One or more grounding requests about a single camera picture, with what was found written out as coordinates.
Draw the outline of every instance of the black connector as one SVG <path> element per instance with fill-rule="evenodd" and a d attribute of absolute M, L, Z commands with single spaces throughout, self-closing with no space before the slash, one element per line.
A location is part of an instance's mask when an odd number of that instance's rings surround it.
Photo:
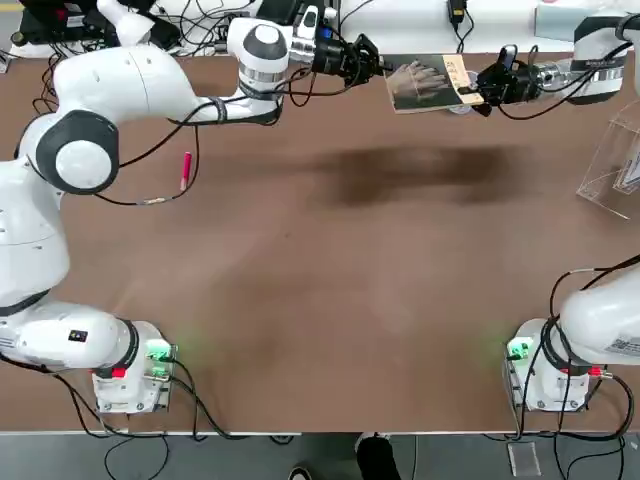
<path fill-rule="evenodd" d="M 447 2 L 449 8 L 449 22 L 453 29 L 457 32 L 458 25 L 464 20 L 464 11 L 467 9 L 467 0 L 449 0 Z"/>

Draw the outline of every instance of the book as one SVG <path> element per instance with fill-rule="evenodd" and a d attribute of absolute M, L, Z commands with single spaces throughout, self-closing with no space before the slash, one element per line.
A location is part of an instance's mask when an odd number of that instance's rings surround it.
<path fill-rule="evenodd" d="M 387 89 L 396 113 L 420 113 L 464 105 L 480 105 L 480 94 L 462 95 L 471 80 L 462 55 L 385 55 Z"/>

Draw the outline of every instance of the black shoe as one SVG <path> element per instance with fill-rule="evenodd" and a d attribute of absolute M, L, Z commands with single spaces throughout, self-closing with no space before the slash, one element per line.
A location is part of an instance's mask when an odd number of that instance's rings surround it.
<path fill-rule="evenodd" d="M 288 480 L 313 480 L 309 470 L 304 467 L 293 467 L 289 474 Z"/>

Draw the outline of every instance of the table surface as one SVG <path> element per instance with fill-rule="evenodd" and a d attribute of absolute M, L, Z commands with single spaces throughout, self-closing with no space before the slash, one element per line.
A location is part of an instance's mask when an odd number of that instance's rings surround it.
<path fill-rule="evenodd" d="M 478 69 L 493 56 L 467 61 Z M 184 65 L 199 94 L 234 89 L 230 58 Z M 33 116 L 45 66 L 14 62 L 0 77 L 4 158 Z M 72 268 L 55 295 L 156 324 L 227 429 L 513 430 L 504 343 L 546 314 L 562 272 L 637 253 L 640 226 L 575 195 L 608 120 L 635 98 L 629 80 L 612 101 L 530 122 L 394 115 L 376 79 L 302 109 L 287 101 L 275 127 L 202 128 L 200 176 L 179 201 L 65 197 Z M 170 128 L 123 125 L 121 160 Z M 187 129 L 122 170 L 108 195 L 175 192 L 186 150 Z M 1 370 L 0 410 L 11 415 L 0 430 L 79 428 L 53 379 Z M 640 370 L 615 371 L 640 386 Z M 87 373 L 71 379 L 90 391 Z M 187 431 L 192 406 L 176 391 L 169 413 L 113 421 Z M 623 407 L 606 386 L 566 426 L 613 430 Z M 527 428 L 554 421 L 531 415 Z"/>

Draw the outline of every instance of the green led light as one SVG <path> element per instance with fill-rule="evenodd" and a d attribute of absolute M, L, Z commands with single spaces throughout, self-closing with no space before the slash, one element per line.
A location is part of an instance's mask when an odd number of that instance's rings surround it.
<path fill-rule="evenodd" d="M 153 360 L 171 358 L 171 344 L 164 340 L 149 340 L 147 342 L 147 356 Z"/>
<path fill-rule="evenodd" d="M 154 377 L 164 377 L 167 374 L 167 370 L 164 367 L 153 367 L 151 369 L 151 375 Z"/>
<path fill-rule="evenodd" d="M 507 349 L 510 356 L 523 360 L 529 357 L 529 350 L 532 344 L 533 338 L 531 337 L 516 337 L 509 342 Z"/>

